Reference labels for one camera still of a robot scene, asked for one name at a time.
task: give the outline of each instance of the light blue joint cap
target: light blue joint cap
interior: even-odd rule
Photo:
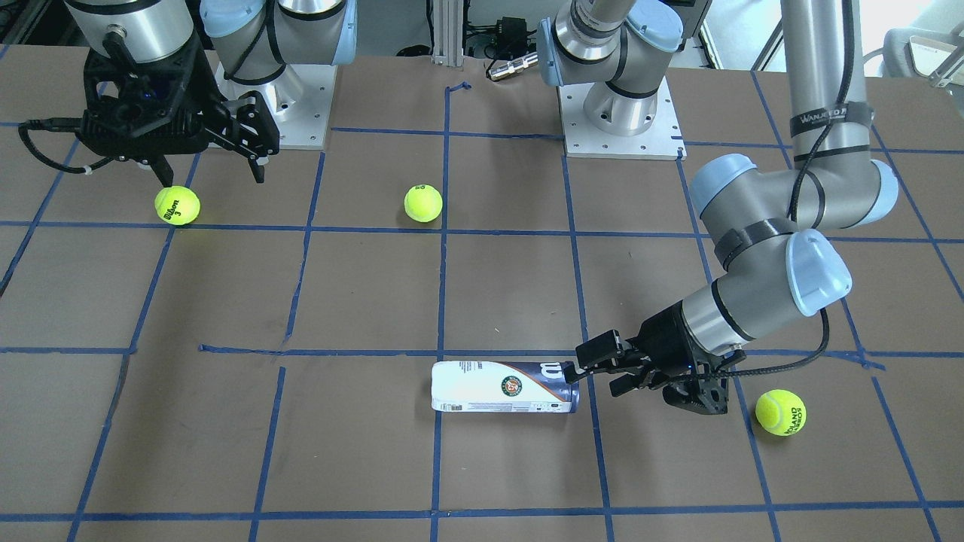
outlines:
[[[659,0],[636,0],[626,23],[636,36],[660,51],[675,53],[683,42],[680,16]]]
[[[724,154],[700,168],[689,184],[689,197],[702,216],[707,205],[735,178],[757,169],[757,165],[743,154]]]
[[[559,71],[559,57],[555,54],[555,41],[552,39],[552,21],[548,17],[539,21],[536,50],[539,52],[539,72],[543,81],[550,87],[561,87],[562,72]]]
[[[863,226],[884,218],[897,203],[897,193],[900,192],[900,185],[897,183],[897,176],[894,175],[894,170],[880,160],[871,160],[870,162],[872,162],[874,166],[877,166],[877,170],[880,172],[880,192],[877,193],[877,201],[873,203],[873,207],[870,208],[867,216],[857,224],[850,226],[851,228]]]
[[[358,48],[359,17],[355,0],[346,0],[345,18],[341,24],[341,35],[338,36],[338,47],[332,66],[342,66],[355,62],[355,51]]]
[[[793,302],[813,316],[842,299],[853,287],[844,259],[817,230],[798,231],[787,242],[787,278]]]
[[[201,0],[204,32],[211,38],[234,34],[251,22],[264,7],[264,0]]]

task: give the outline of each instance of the circular logo on can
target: circular logo on can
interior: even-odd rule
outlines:
[[[522,393],[522,380],[515,376],[506,376],[502,379],[502,392],[510,397]]]

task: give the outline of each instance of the yellow tennis ball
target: yellow tennis ball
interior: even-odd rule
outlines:
[[[190,188],[172,186],[162,188],[154,198],[154,209],[157,216],[168,224],[183,226],[198,218],[201,212],[201,200]]]
[[[803,428],[807,407],[796,393],[770,390],[757,400],[757,421],[767,432],[786,437]]]
[[[432,222],[442,213],[442,194],[429,184],[417,184],[405,195],[405,214],[418,222]]]

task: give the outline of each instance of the white and blue canister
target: white and blue canister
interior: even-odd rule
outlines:
[[[562,374],[572,362],[438,362],[432,408],[440,412],[572,413],[579,384]]]

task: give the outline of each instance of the white mounting plate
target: white mounting plate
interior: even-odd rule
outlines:
[[[596,128],[582,111],[589,89],[594,83],[559,87],[559,110],[562,130],[566,134],[566,153],[584,158],[627,158],[633,160],[676,160],[679,153],[686,159],[683,133],[676,118],[676,108],[664,77],[656,91],[656,116],[650,129],[636,136],[617,136]]]
[[[281,134],[281,148],[324,149],[328,136],[328,119],[332,113],[332,99],[335,96],[337,67],[292,64],[288,65],[288,69],[294,69],[298,73],[305,85],[305,97],[275,115],[275,123]],[[224,67],[219,64],[215,79],[221,92],[228,98],[233,98],[225,84],[227,81],[224,72]]]

